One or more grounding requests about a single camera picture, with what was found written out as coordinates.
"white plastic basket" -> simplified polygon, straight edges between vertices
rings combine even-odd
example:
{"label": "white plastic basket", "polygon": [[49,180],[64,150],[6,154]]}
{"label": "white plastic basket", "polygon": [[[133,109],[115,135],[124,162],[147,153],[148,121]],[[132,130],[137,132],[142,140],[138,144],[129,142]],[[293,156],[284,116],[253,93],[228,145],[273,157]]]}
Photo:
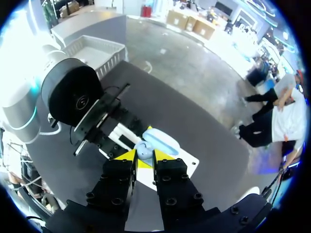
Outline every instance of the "white plastic basket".
{"label": "white plastic basket", "polygon": [[100,80],[125,59],[125,45],[87,35],[72,41],[63,51],[92,67]]}

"white wall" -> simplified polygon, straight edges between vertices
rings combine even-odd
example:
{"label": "white wall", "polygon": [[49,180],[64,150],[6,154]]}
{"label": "white wall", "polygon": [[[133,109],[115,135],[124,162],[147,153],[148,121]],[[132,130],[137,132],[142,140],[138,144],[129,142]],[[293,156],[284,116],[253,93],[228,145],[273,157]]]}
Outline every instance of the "white wall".
{"label": "white wall", "polygon": [[141,7],[145,3],[145,0],[94,0],[94,5],[96,7],[111,7],[113,2],[113,7],[117,8],[117,13],[140,16]]}
{"label": "white wall", "polygon": [[96,7],[111,7],[113,2],[113,7],[117,8],[117,13],[123,14],[123,0],[94,0],[94,5]]}
{"label": "white wall", "polygon": [[140,16],[145,0],[123,0],[123,13],[125,15]]}

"black pants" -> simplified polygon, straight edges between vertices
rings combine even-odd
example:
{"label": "black pants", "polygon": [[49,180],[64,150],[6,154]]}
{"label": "black pants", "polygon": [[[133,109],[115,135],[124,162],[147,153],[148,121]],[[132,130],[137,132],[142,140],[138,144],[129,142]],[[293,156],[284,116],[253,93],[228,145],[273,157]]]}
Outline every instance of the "black pants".
{"label": "black pants", "polygon": [[264,115],[265,113],[269,112],[273,109],[274,105],[273,102],[276,101],[277,95],[273,88],[267,91],[264,95],[253,95],[246,97],[245,100],[247,102],[264,102],[267,101],[266,105],[264,105],[258,112],[252,115],[253,120],[255,121],[259,116]]}
{"label": "black pants", "polygon": [[272,110],[259,116],[250,125],[241,125],[240,137],[252,147],[269,145],[272,142]]}

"cardboard box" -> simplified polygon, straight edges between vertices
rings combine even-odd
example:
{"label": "cardboard box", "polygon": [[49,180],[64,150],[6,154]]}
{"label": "cardboard box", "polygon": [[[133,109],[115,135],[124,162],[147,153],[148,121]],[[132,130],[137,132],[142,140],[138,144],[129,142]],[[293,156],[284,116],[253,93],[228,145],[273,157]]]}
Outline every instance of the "cardboard box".
{"label": "cardboard box", "polygon": [[[68,7],[69,7],[69,11],[70,11],[70,14],[78,11],[80,9],[80,6],[79,6],[79,3],[77,1],[71,1],[68,3]],[[67,17],[68,14],[67,14],[67,9],[66,9],[66,6],[63,6],[60,10],[60,17],[61,18],[64,18],[64,17]]]}
{"label": "cardboard box", "polygon": [[194,25],[193,32],[209,40],[215,31],[215,27],[215,25],[207,20],[197,20]]}
{"label": "cardboard box", "polygon": [[188,17],[188,22],[187,22],[187,24],[186,24],[186,31],[192,32],[195,23],[196,23],[196,19],[195,19],[195,18],[193,18],[193,17],[191,17],[191,16]]}
{"label": "cardboard box", "polygon": [[175,11],[169,11],[166,19],[166,23],[175,27],[178,27],[181,30],[186,28],[188,22],[188,16]]}

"blue object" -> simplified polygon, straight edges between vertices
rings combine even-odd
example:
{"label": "blue object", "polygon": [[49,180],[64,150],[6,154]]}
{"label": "blue object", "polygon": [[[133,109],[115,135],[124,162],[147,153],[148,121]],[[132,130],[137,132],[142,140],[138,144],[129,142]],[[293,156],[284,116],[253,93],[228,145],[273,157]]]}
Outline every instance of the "blue object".
{"label": "blue object", "polygon": [[179,143],[171,136],[158,129],[148,129],[142,137],[149,142],[154,149],[158,149],[169,155],[179,154]]}
{"label": "blue object", "polygon": [[154,148],[151,143],[140,141],[134,146],[134,149],[137,150],[139,159],[146,160],[152,158]]}

